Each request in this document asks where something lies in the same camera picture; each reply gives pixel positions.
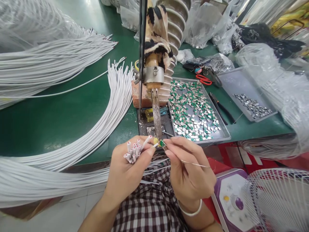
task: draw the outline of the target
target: plaid shirt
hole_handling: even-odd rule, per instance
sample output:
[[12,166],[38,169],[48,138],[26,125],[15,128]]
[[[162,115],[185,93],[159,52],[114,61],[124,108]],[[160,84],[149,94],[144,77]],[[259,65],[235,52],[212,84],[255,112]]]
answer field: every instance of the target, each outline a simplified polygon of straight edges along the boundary
[[143,180],[158,185],[140,184],[120,205],[112,231],[189,231],[172,189],[170,168],[145,176]]

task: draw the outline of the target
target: metal clamp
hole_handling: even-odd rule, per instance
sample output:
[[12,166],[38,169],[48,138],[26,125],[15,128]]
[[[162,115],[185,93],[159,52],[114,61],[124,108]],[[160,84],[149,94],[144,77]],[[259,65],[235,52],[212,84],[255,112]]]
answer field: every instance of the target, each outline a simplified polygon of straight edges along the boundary
[[164,69],[159,66],[145,67],[143,71],[143,81],[144,85],[153,82],[164,84]]

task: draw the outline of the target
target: bangle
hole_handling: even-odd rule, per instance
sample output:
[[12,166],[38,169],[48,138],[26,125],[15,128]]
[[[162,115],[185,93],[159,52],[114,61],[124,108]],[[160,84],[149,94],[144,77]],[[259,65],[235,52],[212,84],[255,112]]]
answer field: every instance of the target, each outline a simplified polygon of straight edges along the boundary
[[202,208],[202,199],[200,200],[200,207],[199,207],[199,209],[198,209],[195,213],[187,213],[187,212],[185,212],[185,211],[180,207],[179,201],[178,201],[178,205],[179,205],[179,208],[181,209],[181,211],[182,211],[185,215],[187,215],[187,216],[189,216],[189,217],[193,217],[193,216],[197,215],[197,214],[201,211],[201,208]]

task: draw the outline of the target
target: green table surface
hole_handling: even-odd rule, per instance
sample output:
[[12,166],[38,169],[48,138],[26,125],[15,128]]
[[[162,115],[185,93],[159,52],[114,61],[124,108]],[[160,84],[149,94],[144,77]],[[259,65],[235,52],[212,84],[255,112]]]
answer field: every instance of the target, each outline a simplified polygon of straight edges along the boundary
[[[107,70],[108,59],[118,61],[126,56],[126,65],[136,61],[139,43],[134,40],[134,32],[121,26],[116,8],[106,7],[99,0],[56,0],[58,7],[76,23],[85,28],[93,27],[98,33],[113,34],[119,41],[115,49],[95,64],[87,67],[73,80],[53,86],[40,94],[62,92],[78,86]],[[191,48],[183,44],[180,48]],[[202,50],[192,49],[195,56],[208,56],[218,51],[209,45]],[[175,77],[195,76],[178,64]],[[223,89],[206,86],[218,100],[238,118],[242,112]],[[0,111],[0,155],[31,156],[50,152],[66,146],[85,135],[103,115],[109,100],[110,89],[107,75],[72,92],[46,98],[28,99]],[[270,135],[293,132],[284,124],[280,114],[259,123],[250,122],[242,115],[236,124],[228,125],[232,139],[247,140]],[[131,105],[121,123],[109,139],[92,155],[79,164],[109,160],[114,147],[138,134],[136,110]]]

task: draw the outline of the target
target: electric fan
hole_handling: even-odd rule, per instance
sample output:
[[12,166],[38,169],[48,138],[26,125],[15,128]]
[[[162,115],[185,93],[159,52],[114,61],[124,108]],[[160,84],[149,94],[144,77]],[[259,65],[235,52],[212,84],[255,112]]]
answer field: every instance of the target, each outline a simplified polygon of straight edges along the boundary
[[309,172],[231,169],[211,196],[225,232],[309,232]]
[[261,169],[251,173],[243,188],[255,231],[309,231],[309,172]]

